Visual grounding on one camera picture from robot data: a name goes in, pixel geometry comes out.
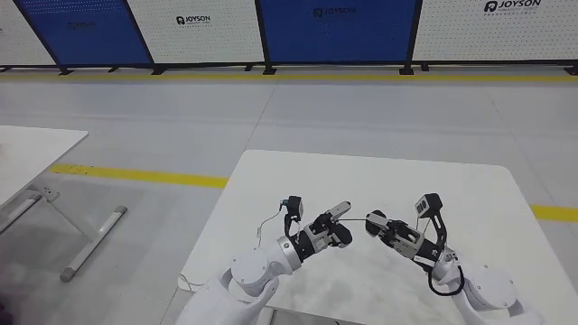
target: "table leg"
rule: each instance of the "table leg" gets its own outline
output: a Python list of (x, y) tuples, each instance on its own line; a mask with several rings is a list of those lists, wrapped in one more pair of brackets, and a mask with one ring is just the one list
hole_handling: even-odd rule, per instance
[(79, 268), (84, 264), (84, 262), (89, 258), (92, 251), (97, 248), (98, 244), (107, 235), (110, 229), (116, 224), (118, 219), (126, 212), (125, 206), (118, 206), (115, 211), (110, 215), (110, 217), (105, 221), (104, 225), (99, 230), (93, 228), (84, 217), (77, 212), (73, 207), (64, 207), (57, 201), (61, 195), (59, 192), (48, 186), (46, 183), (41, 181), (34, 181), (31, 186), (32, 190), (37, 190), (44, 196), (46, 201), (56, 209), (65, 219), (67, 219), (72, 226), (74, 226), (78, 231), (90, 239), (90, 242), (86, 244), (79, 254), (74, 257), (74, 260), (70, 263), (68, 267), (62, 271), (61, 280), (64, 283), (69, 282), (72, 277), (76, 274)]
[(0, 233), (4, 232), (5, 229), (8, 228), (17, 218), (20, 217), (28, 208), (30, 208), (34, 203), (38, 202), (42, 196), (38, 194), (33, 194), (28, 199), (26, 199), (23, 203), (20, 204), (14, 211), (10, 212), (8, 216), (6, 216), (6, 220), (0, 224)]
[(259, 313), (259, 317), (256, 320), (256, 325), (271, 325), (275, 319), (275, 312), (271, 308), (263, 308)]

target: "metal table leg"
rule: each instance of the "metal table leg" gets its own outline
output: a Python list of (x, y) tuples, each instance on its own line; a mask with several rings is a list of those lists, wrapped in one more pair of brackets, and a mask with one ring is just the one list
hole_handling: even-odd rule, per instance
[(37, 190), (43, 195), (43, 197), (48, 201), (48, 203), (56, 209), (65, 219), (67, 219), (72, 226), (74, 226), (78, 231), (80, 231), (84, 236), (88, 237), (90, 242), (86, 244), (79, 254), (74, 257), (74, 260), (67, 266), (61, 274), (61, 280), (64, 283), (69, 282), (72, 277), (76, 274), (79, 268), (84, 264), (84, 262), (89, 258), (92, 251), (97, 248), (98, 244), (107, 235), (110, 229), (116, 224), (118, 219), (126, 212), (125, 206), (118, 206), (115, 211), (110, 215), (110, 217), (105, 221), (104, 225), (96, 230), (93, 228), (84, 217), (77, 212), (73, 207), (64, 207), (61, 202), (58, 201), (60, 193), (53, 190), (46, 183), (36, 180), (31, 186), (32, 190)]
[(28, 197), (23, 203), (20, 204), (14, 211), (10, 212), (6, 216), (6, 220), (0, 224), (0, 233), (4, 232), (17, 218), (19, 218), (27, 209), (29, 209), (34, 203), (38, 202), (42, 196), (39, 194), (33, 194)]

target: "gray floor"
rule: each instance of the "gray floor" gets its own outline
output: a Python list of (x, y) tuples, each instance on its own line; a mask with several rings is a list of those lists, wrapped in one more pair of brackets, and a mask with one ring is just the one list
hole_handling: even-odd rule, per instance
[[(279, 73), (312, 71), (324, 73)], [(440, 73), (517, 74), (429, 75)], [(89, 139), (65, 162), (164, 172), (229, 176), (245, 149), (500, 164), (529, 203), (578, 207), (575, 81), (427, 75), (391, 82), (0, 78), (0, 124), (85, 129)], [(118, 205), (129, 212), (71, 283), (58, 275), (84, 240), (57, 213), (39, 203), (7, 229), (0, 297), (18, 323), (173, 324), (189, 296), (176, 291), (178, 273), (220, 191), (56, 174), (46, 180), (95, 225)], [(541, 225), (576, 286), (578, 224)], [(279, 314), (275, 324), (282, 323), (333, 322)]]

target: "perforated panel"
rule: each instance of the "perforated panel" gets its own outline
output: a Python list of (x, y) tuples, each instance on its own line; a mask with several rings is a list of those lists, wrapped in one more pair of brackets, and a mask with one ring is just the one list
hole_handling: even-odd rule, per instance
[(149, 63), (122, 0), (20, 0), (63, 65)]
[(255, 0), (128, 0), (156, 63), (262, 61)]
[(54, 65), (12, 0), (0, 0), (0, 65)]
[(414, 60), (571, 60), (577, 33), (578, 0), (424, 0)]
[(401, 61), (415, 0), (261, 0), (271, 60)]

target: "white table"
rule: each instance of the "white table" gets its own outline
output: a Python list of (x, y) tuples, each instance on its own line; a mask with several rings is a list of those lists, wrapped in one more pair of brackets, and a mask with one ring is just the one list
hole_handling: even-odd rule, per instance
[(95, 229), (74, 206), (63, 206), (59, 200), (60, 193), (39, 178), (88, 135), (86, 131), (0, 125), (0, 207), (14, 200), (26, 189), (39, 193), (32, 195), (8, 214), (5, 222), (0, 224), (0, 231), (4, 231), (43, 196), (72, 226), (89, 239), (89, 243), (62, 272), (63, 282), (70, 281), (108, 231), (126, 212), (125, 207), (118, 207), (101, 229)]
[[(443, 201), (448, 246), (470, 262), (509, 272), (549, 324), (576, 323), (578, 296), (510, 172), (499, 166), (247, 151), (182, 273), (204, 283), (234, 255), (256, 246), (256, 227), (291, 195), (303, 197), (304, 225), (349, 200), (352, 209), (343, 218), (381, 209), (414, 226), (414, 204), (432, 192)], [(282, 276), (269, 306), (368, 325), (462, 324), (453, 301), (430, 292), (421, 268), (367, 235), (363, 222), (343, 224), (353, 243), (328, 248)], [(263, 241), (282, 235), (278, 216), (265, 225)], [(187, 289), (181, 280), (179, 286)], [(235, 283), (231, 289), (251, 300)]]

